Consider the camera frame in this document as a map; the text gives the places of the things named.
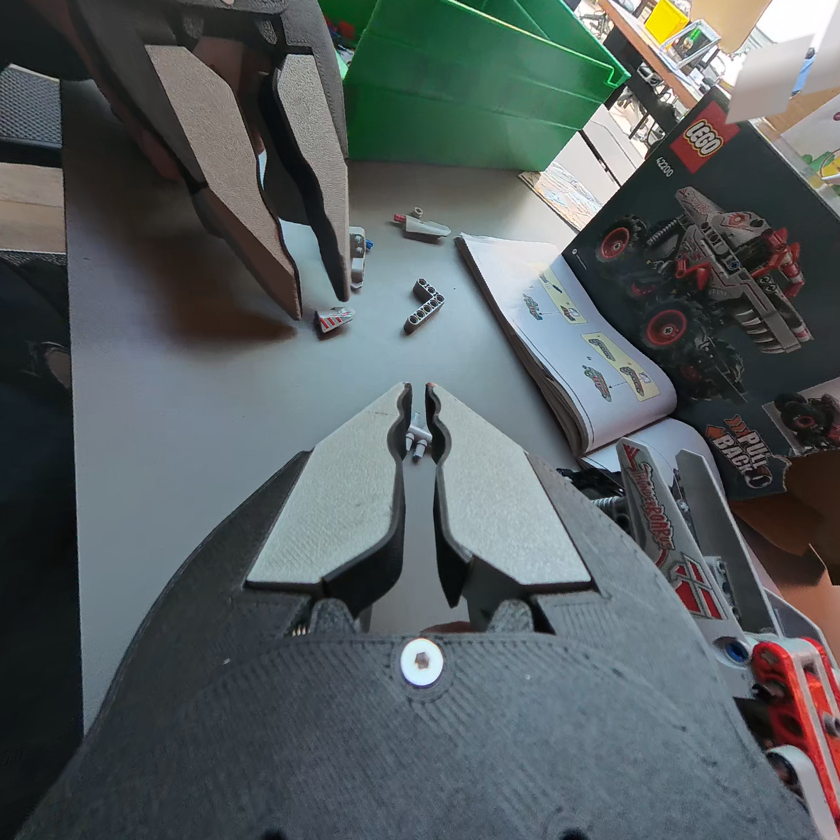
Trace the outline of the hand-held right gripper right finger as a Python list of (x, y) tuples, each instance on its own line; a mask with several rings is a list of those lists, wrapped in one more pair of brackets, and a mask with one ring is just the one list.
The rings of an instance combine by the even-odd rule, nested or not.
[(507, 600), (594, 592), (595, 583), (528, 453), (444, 388), (426, 387), (433, 432), (437, 572), (485, 630)]

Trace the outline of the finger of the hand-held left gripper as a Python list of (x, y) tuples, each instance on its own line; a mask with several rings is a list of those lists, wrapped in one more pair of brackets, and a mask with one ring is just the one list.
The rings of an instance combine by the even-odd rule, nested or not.
[(317, 62), (289, 54), (270, 78), (270, 137), (300, 195), (336, 298), (350, 299), (347, 166)]
[(204, 186), (193, 195), (197, 212), (269, 297), (300, 320), (298, 269), (261, 192), (233, 89), (185, 47), (145, 48), (202, 173)]

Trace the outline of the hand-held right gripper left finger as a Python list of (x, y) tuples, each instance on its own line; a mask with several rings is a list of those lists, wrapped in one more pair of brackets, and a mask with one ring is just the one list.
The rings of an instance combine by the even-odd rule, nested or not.
[(403, 567), (405, 434), (412, 386), (398, 382), (318, 443), (257, 552), (252, 590), (342, 601), (360, 615)]

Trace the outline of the small light grey lego connector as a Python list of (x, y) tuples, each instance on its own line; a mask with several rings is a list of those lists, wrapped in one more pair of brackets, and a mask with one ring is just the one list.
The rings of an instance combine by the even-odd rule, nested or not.
[(406, 430), (405, 448), (406, 454), (411, 456), (415, 464), (424, 457), (428, 445), (433, 441), (432, 434), (424, 424), (422, 413), (420, 411), (413, 412), (411, 422)]

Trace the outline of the light grey lego sub-assembly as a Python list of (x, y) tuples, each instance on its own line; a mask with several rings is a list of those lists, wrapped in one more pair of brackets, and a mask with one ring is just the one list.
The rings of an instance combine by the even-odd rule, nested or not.
[(353, 291), (360, 291), (364, 284), (364, 268), (366, 256), (373, 248), (362, 227), (349, 227), (350, 244), (350, 287)]

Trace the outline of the grey lego piece red pin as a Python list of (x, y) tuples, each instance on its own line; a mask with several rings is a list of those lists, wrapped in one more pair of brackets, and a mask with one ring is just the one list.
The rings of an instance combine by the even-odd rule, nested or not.
[(451, 235), (448, 226), (427, 218), (420, 206), (415, 206), (408, 213), (395, 213), (393, 223), (406, 238), (418, 239), (428, 243), (438, 242)]

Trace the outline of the dark grey angled lego beam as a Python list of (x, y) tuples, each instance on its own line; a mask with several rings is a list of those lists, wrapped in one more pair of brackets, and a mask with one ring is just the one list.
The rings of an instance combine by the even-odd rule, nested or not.
[(413, 288), (413, 294), (419, 306), (404, 322), (405, 334), (414, 333), (438, 312), (445, 303), (444, 296), (424, 278), (419, 278)]

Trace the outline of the lego instruction booklet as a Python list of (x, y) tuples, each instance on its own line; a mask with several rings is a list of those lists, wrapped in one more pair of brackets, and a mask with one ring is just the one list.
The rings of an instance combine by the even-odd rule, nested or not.
[(603, 318), (557, 248), (468, 234), (455, 244), (576, 459), (616, 473), (616, 444), (631, 438), (667, 476), (682, 449), (703, 456), (722, 487), (706, 440), (672, 418), (667, 374)]

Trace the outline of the lego monster truck model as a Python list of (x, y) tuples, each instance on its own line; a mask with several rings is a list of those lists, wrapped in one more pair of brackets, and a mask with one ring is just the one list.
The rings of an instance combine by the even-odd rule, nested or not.
[(649, 448), (619, 471), (558, 469), (654, 561), (693, 616), (749, 727), (821, 838), (838, 838), (838, 665), (823, 632), (760, 581), (708, 462), (685, 449), (667, 477)]

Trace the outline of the black lego set box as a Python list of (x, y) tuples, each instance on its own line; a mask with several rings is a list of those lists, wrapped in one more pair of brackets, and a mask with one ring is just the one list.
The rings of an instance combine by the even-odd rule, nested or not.
[(747, 500), (838, 449), (839, 226), (753, 124), (727, 119), (710, 91), (563, 257)]

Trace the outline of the green plastic storage bin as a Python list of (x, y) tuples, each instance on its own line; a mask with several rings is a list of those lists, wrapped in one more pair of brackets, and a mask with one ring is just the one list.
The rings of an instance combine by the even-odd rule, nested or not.
[(330, 1), (350, 158), (544, 170), (628, 73), (561, 1)]

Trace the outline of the black mesh office chair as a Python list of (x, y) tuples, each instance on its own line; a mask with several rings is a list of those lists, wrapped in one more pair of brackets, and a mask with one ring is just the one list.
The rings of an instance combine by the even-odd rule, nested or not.
[(60, 82), (9, 64), (1, 72), (1, 162), (61, 169)]

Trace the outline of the patterned floor mat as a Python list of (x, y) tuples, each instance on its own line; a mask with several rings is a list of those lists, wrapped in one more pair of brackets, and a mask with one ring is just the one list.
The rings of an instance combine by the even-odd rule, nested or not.
[(557, 161), (553, 161), (542, 172), (520, 172), (518, 179), (577, 233), (603, 207), (603, 203)]

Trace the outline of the brown cardboard box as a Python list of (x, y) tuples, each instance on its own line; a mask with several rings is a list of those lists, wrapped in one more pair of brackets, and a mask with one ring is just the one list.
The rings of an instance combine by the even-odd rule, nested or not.
[(803, 555), (813, 547), (832, 583), (839, 584), (839, 452), (795, 458), (784, 472), (784, 491), (734, 501), (732, 509), (773, 545)]

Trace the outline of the cluttered background desk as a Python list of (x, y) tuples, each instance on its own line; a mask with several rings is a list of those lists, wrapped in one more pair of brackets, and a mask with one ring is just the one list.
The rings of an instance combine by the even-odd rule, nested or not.
[[(698, 102), (709, 88), (720, 86), (730, 91), (732, 87), (722, 79), (722, 73), (728, 68), (730, 54), (749, 35), (756, 17), (744, 17), (732, 10), (728, 12), (728, 2), (692, 2), (688, 23), (673, 38), (659, 44), (640, 17), (641, 9), (647, 5), (650, 2), (638, 2), (637, 10), (630, 12), (624, 2), (598, 2), (612, 24), (603, 45), (630, 74), (626, 86), (633, 86), (638, 68), (646, 65), (688, 108)], [(670, 46), (680, 38), (686, 38), (696, 28), (703, 30), (700, 47), (691, 53), (690, 58), (677, 57)], [(713, 76), (711, 72), (716, 68), (721, 73)]]

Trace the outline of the yellow box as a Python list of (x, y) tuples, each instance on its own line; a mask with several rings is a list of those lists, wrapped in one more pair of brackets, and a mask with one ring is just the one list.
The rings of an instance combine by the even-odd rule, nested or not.
[(644, 27), (654, 40), (662, 45), (683, 30), (690, 18), (670, 1), (657, 1)]

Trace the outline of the white paper card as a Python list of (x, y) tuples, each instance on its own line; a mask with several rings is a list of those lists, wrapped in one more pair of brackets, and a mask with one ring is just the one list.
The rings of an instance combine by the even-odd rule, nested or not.
[(806, 35), (750, 51), (731, 94), (727, 124), (783, 112), (811, 42)]

